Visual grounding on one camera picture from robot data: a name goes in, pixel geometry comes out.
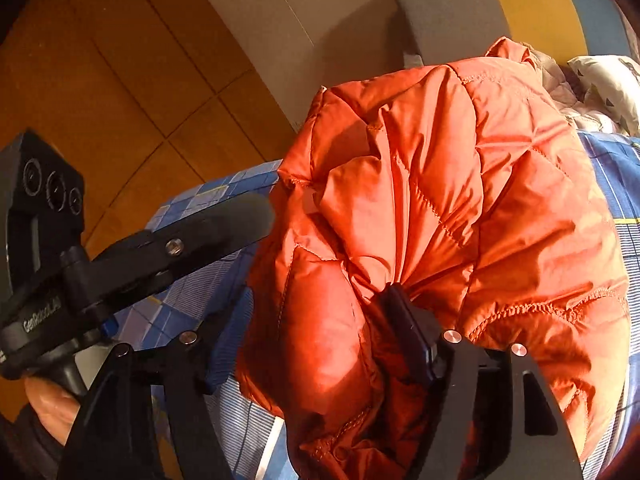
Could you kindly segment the person's left hand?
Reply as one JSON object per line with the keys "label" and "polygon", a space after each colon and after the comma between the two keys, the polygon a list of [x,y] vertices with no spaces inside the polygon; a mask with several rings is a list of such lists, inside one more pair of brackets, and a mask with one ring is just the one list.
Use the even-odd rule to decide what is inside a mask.
{"label": "person's left hand", "polygon": [[25,391],[44,429],[59,444],[66,445],[79,412],[79,402],[64,388],[46,378],[27,377]]}

